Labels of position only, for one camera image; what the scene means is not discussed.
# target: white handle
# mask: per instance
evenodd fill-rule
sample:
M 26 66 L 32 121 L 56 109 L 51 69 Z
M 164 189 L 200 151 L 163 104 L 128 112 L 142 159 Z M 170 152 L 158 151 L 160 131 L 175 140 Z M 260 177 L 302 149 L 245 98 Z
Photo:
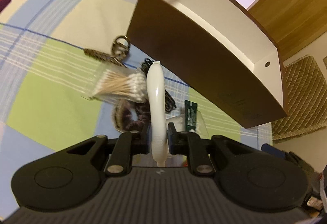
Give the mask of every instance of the white handle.
M 147 75 L 147 91 L 151 114 L 151 150 L 158 167 L 164 167 L 167 159 L 167 127 L 165 115 L 165 78 L 160 62 L 150 66 Z

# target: wooden board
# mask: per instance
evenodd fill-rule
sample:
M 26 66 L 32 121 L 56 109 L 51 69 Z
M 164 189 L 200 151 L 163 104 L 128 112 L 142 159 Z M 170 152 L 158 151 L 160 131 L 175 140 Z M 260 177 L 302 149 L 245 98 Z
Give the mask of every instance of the wooden board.
M 327 0 L 259 0 L 249 12 L 286 60 L 327 31 Z

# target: cardboard box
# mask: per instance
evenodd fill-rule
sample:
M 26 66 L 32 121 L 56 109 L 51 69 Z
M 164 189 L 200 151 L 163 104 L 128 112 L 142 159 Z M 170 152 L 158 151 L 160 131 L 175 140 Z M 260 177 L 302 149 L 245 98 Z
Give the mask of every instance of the cardboard box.
M 278 47 L 235 0 L 138 0 L 127 36 L 244 128 L 287 116 Z

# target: metal screw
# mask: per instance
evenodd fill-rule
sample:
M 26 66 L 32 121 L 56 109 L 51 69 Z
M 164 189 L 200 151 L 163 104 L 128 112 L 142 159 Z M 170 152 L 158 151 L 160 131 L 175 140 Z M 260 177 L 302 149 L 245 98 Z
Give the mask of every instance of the metal screw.
M 111 165 L 107 168 L 107 171 L 110 173 L 121 173 L 124 168 L 121 165 Z
M 197 166 L 197 172 L 199 173 L 210 173 L 213 171 L 213 167 L 209 165 L 199 165 Z

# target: quilted mat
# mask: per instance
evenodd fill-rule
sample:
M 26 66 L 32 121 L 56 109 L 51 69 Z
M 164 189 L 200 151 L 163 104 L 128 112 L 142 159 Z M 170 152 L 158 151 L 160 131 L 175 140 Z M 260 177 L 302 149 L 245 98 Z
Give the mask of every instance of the quilted mat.
M 312 56 L 285 67 L 289 116 L 272 122 L 273 140 L 300 136 L 327 126 L 327 83 Z

